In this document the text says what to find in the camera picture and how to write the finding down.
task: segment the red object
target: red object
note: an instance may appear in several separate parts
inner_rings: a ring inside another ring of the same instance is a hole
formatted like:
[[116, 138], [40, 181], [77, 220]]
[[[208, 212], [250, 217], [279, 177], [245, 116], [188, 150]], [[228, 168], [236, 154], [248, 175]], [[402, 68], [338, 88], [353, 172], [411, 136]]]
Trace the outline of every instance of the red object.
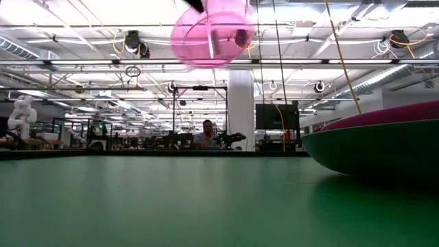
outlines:
[[439, 100], [363, 113], [330, 123], [320, 131], [429, 119], [439, 119]]

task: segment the black equipment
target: black equipment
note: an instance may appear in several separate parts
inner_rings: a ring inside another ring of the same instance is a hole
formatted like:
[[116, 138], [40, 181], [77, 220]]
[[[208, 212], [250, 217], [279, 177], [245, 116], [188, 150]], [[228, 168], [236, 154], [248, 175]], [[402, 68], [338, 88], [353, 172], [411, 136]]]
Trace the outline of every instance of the black equipment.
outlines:
[[273, 104], [256, 105], [256, 129], [257, 130], [297, 130], [299, 129], [299, 109], [297, 105], [279, 105], [279, 114]]
[[128, 35], [125, 36], [125, 46], [127, 51], [139, 54], [140, 58], [151, 57], [150, 48], [140, 39], [139, 31], [128, 31]]
[[201, 0], [185, 0], [192, 8], [196, 9], [199, 13], [204, 12], [203, 3]]
[[223, 144], [226, 145], [226, 150], [232, 150], [232, 144], [237, 141], [242, 141], [247, 139], [247, 137], [241, 133], [228, 135], [226, 132], [219, 134], [217, 137], [213, 138], [213, 140], [217, 141], [219, 147]]
[[235, 35], [235, 44], [241, 48], [245, 48], [248, 39], [246, 30], [237, 30]]
[[398, 43], [405, 43], [405, 44], [410, 43], [410, 39], [404, 34], [404, 30], [392, 31], [392, 40], [390, 40], [390, 45], [395, 49], [402, 49], [406, 47], [407, 45], [396, 44], [393, 41], [396, 41]]

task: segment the green table surface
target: green table surface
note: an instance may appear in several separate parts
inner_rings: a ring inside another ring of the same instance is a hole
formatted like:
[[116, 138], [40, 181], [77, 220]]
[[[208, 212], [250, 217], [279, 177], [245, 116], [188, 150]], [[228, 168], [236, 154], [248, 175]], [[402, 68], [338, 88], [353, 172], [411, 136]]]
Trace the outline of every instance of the green table surface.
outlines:
[[439, 246], [439, 196], [312, 158], [4, 161], [0, 246]]

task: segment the person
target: person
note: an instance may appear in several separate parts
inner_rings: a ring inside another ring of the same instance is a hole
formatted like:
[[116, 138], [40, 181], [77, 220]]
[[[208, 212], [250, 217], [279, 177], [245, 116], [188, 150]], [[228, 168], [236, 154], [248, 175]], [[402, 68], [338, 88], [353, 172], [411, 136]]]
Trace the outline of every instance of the person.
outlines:
[[215, 133], [213, 132], [213, 124], [211, 120], [203, 122], [203, 132], [193, 137], [193, 146], [199, 150], [216, 148], [217, 141], [213, 140]]

